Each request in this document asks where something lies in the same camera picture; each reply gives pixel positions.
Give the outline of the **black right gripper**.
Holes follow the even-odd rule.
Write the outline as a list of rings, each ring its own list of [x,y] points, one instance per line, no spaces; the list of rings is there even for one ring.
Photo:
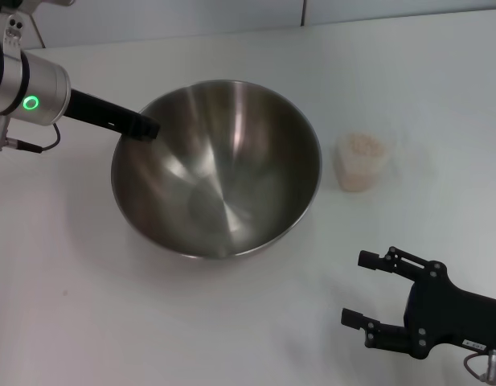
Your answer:
[[[382,257],[362,250],[358,266],[413,281],[404,314],[405,327],[342,309],[341,324],[363,330],[365,347],[409,354],[415,359],[426,358],[440,344],[480,354],[496,350],[496,299],[456,287],[443,264],[391,246]]]

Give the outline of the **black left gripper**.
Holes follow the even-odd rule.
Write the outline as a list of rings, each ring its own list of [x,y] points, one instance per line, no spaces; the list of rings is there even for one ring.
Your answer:
[[[132,110],[101,100],[84,92],[71,90],[65,117],[110,129],[138,141],[152,141],[158,136],[160,124]]]

